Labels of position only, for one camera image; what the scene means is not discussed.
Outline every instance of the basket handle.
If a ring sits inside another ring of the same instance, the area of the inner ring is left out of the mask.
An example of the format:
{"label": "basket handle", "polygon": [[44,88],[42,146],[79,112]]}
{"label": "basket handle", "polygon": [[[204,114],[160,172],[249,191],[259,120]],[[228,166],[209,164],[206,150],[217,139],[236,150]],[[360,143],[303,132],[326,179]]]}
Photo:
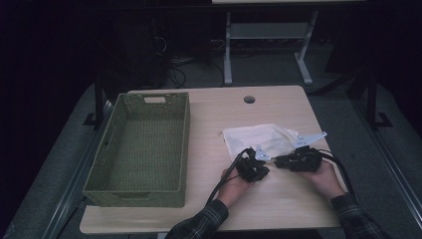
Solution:
{"label": "basket handle", "polygon": [[119,194],[113,193],[113,196],[118,197],[123,201],[149,201],[152,200],[151,194],[149,192],[142,192],[142,193],[132,193],[132,194]]}
{"label": "basket handle", "polygon": [[165,97],[144,97],[143,101],[146,104],[165,104],[166,98]]}

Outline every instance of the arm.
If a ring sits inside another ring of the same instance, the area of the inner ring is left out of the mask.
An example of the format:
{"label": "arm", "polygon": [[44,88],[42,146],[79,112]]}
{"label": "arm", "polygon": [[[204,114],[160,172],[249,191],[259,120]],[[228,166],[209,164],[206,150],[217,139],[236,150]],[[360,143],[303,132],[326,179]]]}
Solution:
{"label": "arm", "polygon": [[228,209],[254,184],[238,177],[236,168],[228,178],[229,181],[220,188],[215,200],[206,205],[194,217],[179,222],[171,228],[165,238],[200,239],[211,237],[229,216]]}
{"label": "arm", "polygon": [[343,191],[331,163],[323,161],[317,172],[298,174],[310,181],[330,201],[347,238],[390,238],[362,210],[354,197]]}

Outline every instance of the metal frame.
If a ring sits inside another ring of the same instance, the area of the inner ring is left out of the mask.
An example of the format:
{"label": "metal frame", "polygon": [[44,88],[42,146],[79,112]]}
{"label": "metal frame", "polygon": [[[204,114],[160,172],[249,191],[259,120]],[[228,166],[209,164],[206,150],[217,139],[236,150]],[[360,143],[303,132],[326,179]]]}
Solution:
{"label": "metal frame", "polygon": [[[111,111],[112,105],[109,101],[107,101],[102,110],[104,114],[100,118],[107,121],[111,115]],[[99,128],[95,129],[94,135],[87,145],[84,154],[81,156],[81,159],[65,189],[65,192],[62,195],[62,198],[55,207],[54,214],[44,231],[42,238],[57,238],[63,226],[66,224],[67,218],[70,216],[69,212],[71,212],[72,207],[75,205],[78,206],[81,201],[81,199],[78,198],[78,195],[80,195],[84,187],[84,183],[89,174],[91,164],[94,160],[98,145],[105,129],[106,123],[101,123]]]}
{"label": "metal frame", "polygon": [[373,125],[371,125],[371,122],[367,120],[363,105],[360,104],[358,101],[352,101],[352,105],[354,109],[358,112],[358,115],[361,118],[363,125],[368,130],[370,136],[372,137],[372,140],[375,142],[379,151],[384,157],[387,170],[390,173],[390,176],[393,179],[405,203],[407,204],[409,211],[412,213],[413,217],[415,218],[415,221],[418,224],[419,228],[422,229],[422,203],[421,201],[419,200],[412,186],[407,181],[406,177],[404,176],[403,172],[398,166],[394,155],[388,149],[387,145],[384,142],[384,139],[379,134],[378,130],[376,130],[376,128],[374,128]]}
{"label": "metal frame", "polygon": [[[318,11],[314,10],[307,23],[261,24],[257,27],[257,24],[255,23],[232,23],[231,13],[228,12],[226,22],[226,52],[224,55],[224,84],[227,86],[231,86],[233,84],[232,66],[230,61],[231,39],[304,39],[301,49],[295,53],[295,60],[298,64],[299,70],[301,71],[305,84],[311,85],[313,80],[304,59],[313,35],[314,26],[317,21],[317,14]],[[254,29],[258,28],[261,28],[261,30],[266,28],[264,29],[265,31],[262,31],[264,33],[263,35],[259,35],[257,32],[254,32]]]}

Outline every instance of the person's left hand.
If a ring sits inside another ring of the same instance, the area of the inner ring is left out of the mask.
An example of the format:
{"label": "person's left hand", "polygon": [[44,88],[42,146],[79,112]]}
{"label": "person's left hand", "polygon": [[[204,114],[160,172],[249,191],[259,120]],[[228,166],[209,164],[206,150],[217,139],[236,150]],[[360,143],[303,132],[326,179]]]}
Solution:
{"label": "person's left hand", "polygon": [[[221,176],[226,174],[227,169],[224,169]],[[255,182],[247,182],[243,180],[239,176],[239,172],[236,168],[233,169],[233,171],[230,173],[230,175],[227,177],[229,181],[224,183],[220,190],[218,191],[217,198],[218,200],[222,201],[227,208],[230,208],[230,206],[233,205],[239,198],[242,197],[242,195],[255,184]]]}

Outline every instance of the wooden tabletop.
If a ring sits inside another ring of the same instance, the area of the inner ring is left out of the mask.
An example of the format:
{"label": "wooden tabletop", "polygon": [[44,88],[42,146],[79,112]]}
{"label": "wooden tabletop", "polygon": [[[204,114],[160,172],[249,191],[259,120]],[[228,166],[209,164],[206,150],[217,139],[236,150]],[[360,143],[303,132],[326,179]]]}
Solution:
{"label": "wooden tabletop", "polygon": [[[304,90],[297,86],[153,92],[189,93],[186,204],[183,208],[88,206],[81,222],[84,233],[167,232],[176,223],[195,215],[203,208],[223,169],[231,164],[221,133],[224,128],[275,123],[300,134],[321,132]],[[246,96],[256,101],[246,104]],[[329,149],[325,139],[312,147]],[[329,203],[307,181],[286,169],[270,167],[270,170],[266,178],[230,208],[230,216],[220,230],[339,226]]]}

